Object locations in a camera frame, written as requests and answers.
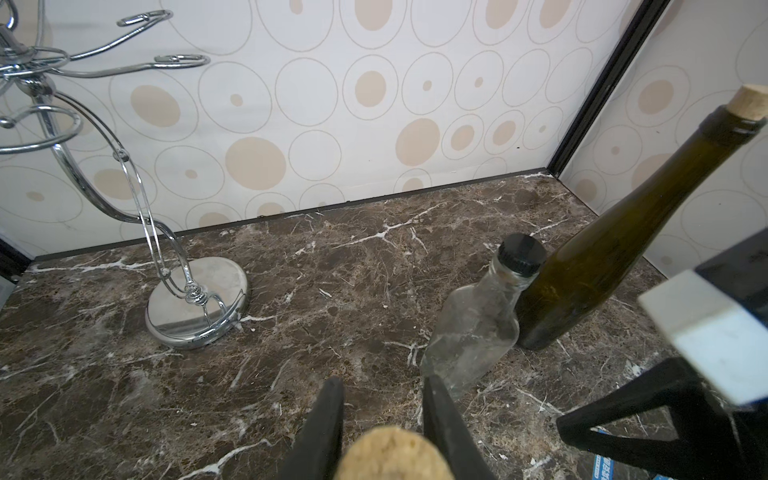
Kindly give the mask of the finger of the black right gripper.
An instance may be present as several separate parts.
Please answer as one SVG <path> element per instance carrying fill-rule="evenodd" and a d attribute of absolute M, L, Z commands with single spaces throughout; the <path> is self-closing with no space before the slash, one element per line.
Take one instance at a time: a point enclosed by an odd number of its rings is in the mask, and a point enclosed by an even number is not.
<path fill-rule="evenodd" d="M 764 479 L 767 402 L 729 406 L 681 358 L 556 421 L 564 443 L 672 479 Z"/>

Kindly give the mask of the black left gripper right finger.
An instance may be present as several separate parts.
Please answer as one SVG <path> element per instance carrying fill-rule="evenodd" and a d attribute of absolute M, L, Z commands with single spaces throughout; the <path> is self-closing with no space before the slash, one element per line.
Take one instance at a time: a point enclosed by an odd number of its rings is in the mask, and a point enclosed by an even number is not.
<path fill-rule="evenodd" d="M 422 417 L 424 436 L 437 447 L 455 479 L 495 479 L 437 375 L 423 381 Z"/>

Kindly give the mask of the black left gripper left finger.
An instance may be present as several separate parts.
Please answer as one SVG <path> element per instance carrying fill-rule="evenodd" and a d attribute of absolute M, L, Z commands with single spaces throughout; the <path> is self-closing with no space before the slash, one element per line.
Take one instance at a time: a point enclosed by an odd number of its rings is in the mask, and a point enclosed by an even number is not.
<path fill-rule="evenodd" d="M 333 479 L 342 455 L 343 427 L 343 382 L 331 377 L 316 397 L 278 478 Z"/>

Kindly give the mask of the tall clear corked bottle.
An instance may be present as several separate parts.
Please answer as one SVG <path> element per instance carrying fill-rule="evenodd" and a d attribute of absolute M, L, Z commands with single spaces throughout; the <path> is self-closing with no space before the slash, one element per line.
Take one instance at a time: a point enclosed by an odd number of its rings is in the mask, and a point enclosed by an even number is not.
<path fill-rule="evenodd" d="M 454 475 L 424 436 L 398 426 L 379 426 L 359 437 L 341 458 L 334 479 L 444 479 Z"/>

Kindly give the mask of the clear bottle black cap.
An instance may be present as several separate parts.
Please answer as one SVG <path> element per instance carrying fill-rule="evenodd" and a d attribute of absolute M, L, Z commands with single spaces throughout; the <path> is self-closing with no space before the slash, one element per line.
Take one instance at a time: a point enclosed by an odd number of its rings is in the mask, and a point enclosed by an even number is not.
<path fill-rule="evenodd" d="M 516 303 L 546 259 L 534 237 L 507 236 L 481 280 L 448 295 L 422 357 L 421 375 L 440 377 L 454 401 L 473 388 L 516 344 Z"/>

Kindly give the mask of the blue peeled label strip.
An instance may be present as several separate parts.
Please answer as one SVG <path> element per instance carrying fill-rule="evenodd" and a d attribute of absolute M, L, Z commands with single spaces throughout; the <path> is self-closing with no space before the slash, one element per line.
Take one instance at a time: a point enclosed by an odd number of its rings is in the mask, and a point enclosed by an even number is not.
<path fill-rule="evenodd" d="M 614 461 L 608 457 L 596 455 L 594 457 L 591 479 L 592 480 L 613 480 Z"/>

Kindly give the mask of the dark green wine bottle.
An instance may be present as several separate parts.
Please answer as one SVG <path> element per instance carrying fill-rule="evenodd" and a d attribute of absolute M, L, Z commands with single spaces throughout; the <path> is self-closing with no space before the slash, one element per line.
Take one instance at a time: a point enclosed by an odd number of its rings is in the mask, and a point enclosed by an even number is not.
<path fill-rule="evenodd" d="M 766 86 L 742 85 L 653 175 L 553 252 L 517 302 L 518 346 L 544 349 L 604 303 L 686 198 L 766 123 Z"/>

